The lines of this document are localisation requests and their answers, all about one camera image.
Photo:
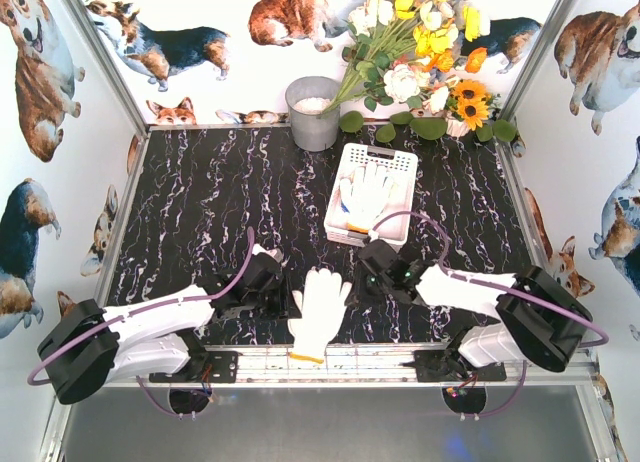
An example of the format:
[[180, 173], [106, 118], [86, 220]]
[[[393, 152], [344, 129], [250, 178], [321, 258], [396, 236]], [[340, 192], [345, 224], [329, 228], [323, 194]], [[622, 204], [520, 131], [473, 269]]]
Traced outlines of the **front aluminium rail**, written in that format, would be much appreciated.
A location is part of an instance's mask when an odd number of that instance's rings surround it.
[[[460, 382], [419, 382], [416, 371], [402, 367], [401, 363], [413, 360], [413, 352], [423, 349], [442, 350], [439, 344], [372, 344], [334, 345], [328, 348], [324, 363], [314, 364], [294, 360], [289, 357], [287, 346], [266, 347], [206, 347], [204, 349], [180, 348], [176, 342], [164, 341], [158, 344], [145, 343], [127, 350], [115, 357], [107, 365], [107, 375], [102, 377], [96, 368], [90, 368], [83, 376], [92, 385], [91, 394], [107, 384], [133, 381], [136, 377], [151, 384], [196, 385], [233, 383], [152, 383], [151, 373], [174, 374], [182, 369], [189, 358], [204, 351], [237, 351], [239, 353], [236, 384], [271, 386], [275, 384], [298, 386], [301, 384], [404, 384], [427, 383], [454, 385]], [[518, 361], [498, 362], [506, 371], [507, 379], [513, 383], [521, 375], [522, 364]]]

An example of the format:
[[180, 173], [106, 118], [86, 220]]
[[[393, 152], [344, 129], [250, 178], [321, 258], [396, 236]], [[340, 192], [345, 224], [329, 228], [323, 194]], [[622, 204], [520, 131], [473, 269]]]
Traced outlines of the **plain white knit glove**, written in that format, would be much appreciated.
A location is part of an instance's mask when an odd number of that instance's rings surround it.
[[394, 180], [387, 168], [375, 162], [358, 166], [349, 177], [339, 182], [340, 199], [351, 214], [346, 217], [347, 229], [367, 233], [384, 211]]

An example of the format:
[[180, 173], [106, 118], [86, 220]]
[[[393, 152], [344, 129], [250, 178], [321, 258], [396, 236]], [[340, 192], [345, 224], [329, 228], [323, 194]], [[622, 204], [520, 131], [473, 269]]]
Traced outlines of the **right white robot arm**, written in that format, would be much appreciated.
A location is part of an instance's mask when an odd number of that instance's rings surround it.
[[585, 333], [590, 313], [544, 270], [531, 266], [519, 274], [456, 271], [402, 258], [387, 242], [374, 240], [357, 254], [349, 306], [383, 302], [449, 307], [494, 319], [466, 328], [449, 346], [454, 359], [469, 367], [530, 362], [544, 370], [565, 370]]

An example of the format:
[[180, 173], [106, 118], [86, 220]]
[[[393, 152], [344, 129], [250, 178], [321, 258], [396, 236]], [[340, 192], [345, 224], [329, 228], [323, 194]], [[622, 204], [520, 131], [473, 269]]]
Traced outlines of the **artificial flower bouquet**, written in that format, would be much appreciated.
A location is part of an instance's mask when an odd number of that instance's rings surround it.
[[491, 31], [491, 20], [471, 0], [365, 0], [347, 19], [352, 43], [344, 47], [346, 69], [326, 108], [361, 100], [418, 109], [459, 70], [465, 42]]

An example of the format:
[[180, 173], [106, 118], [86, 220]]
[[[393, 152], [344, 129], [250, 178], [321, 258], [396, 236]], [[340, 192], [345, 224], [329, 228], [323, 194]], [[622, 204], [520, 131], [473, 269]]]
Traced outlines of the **grey metal bucket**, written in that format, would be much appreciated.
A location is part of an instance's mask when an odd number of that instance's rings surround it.
[[308, 152], [330, 148], [337, 139], [340, 106], [333, 104], [339, 83], [323, 76], [293, 81], [285, 91], [295, 144]]

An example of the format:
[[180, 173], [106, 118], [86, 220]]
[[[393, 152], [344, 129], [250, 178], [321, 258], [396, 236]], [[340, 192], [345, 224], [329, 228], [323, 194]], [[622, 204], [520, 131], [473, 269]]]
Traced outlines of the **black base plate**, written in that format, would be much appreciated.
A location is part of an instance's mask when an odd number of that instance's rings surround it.
[[152, 383], [234, 383], [238, 371], [237, 351], [204, 351], [191, 356], [174, 374], [151, 373]]
[[416, 371], [419, 382], [502, 382], [507, 379], [504, 367], [492, 363], [474, 367], [459, 352], [462, 339], [471, 327], [461, 330], [442, 350], [423, 349], [413, 352], [413, 360], [401, 363], [402, 367]]

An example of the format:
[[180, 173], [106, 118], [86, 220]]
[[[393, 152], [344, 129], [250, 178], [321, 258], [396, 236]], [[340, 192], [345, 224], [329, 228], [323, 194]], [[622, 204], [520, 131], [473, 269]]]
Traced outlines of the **white perforated storage basket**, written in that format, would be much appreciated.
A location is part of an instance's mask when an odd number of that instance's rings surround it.
[[399, 250], [407, 241], [418, 156], [348, 143], [324, 219], [327, 239], [357, 247], [371, 231]]

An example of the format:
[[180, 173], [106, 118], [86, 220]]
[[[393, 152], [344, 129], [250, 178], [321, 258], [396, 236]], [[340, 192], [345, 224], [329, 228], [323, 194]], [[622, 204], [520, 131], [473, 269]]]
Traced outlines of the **small sunflower pot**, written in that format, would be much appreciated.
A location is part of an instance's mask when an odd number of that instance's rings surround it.
[[460, 138], [489, 125], [500, 111], [501, 95], [483, 83], [462, 79], [449, 92], [445, 105], [446, 134]]

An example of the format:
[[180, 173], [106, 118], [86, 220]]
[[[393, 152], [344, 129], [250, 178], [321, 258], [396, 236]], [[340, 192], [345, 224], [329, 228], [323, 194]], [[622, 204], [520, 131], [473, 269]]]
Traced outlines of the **blue dotted white glove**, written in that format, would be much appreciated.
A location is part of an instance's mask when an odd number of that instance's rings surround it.
[[340, 206], [341, 212], [344, 214], [345, 217], [348, 217], [351, 214], [351, 211], [349, 210], [348, 206], [345, 204], [343, 200], [340, 200], [339, 206]]

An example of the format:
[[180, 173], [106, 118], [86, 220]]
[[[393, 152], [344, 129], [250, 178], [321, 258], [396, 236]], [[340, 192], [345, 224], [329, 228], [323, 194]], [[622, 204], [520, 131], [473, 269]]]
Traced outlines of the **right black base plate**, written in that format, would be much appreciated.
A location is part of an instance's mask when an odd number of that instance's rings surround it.
[[419, 382], [502, 382], [507, 379], [504, 367], [492, 363], [474, 367], [459, 352], [462, 339], [471, 327], [461, 330], [442, 350], [423, 349], [413, 352], [413, 360], [401, 363], [402, 367], [416, 371]]

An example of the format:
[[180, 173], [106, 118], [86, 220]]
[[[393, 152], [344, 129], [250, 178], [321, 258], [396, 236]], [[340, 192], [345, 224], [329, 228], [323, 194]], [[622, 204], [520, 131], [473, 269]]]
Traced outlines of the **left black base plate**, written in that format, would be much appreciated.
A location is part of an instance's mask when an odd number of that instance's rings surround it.
[[237, 351], [204, 351], [191, 356], [174, 374], [151, 373], [152, 383], [234, 383], [238, 371]]

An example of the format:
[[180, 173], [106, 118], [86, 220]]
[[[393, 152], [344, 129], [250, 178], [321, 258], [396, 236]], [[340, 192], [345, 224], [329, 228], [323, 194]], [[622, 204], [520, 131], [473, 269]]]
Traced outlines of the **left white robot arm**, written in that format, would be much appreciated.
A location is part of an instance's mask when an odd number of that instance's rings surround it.
[[69, 305], [38, 347], [47, 383], [61, 404], [72, 405], [133, 377], [196, 380], [215, 361], [203, 346], [212, 325], [299, 317], [283, 259], [278, 249], [256, 247], [239, 275], [224, 271], [202, 286], [126, 306]]

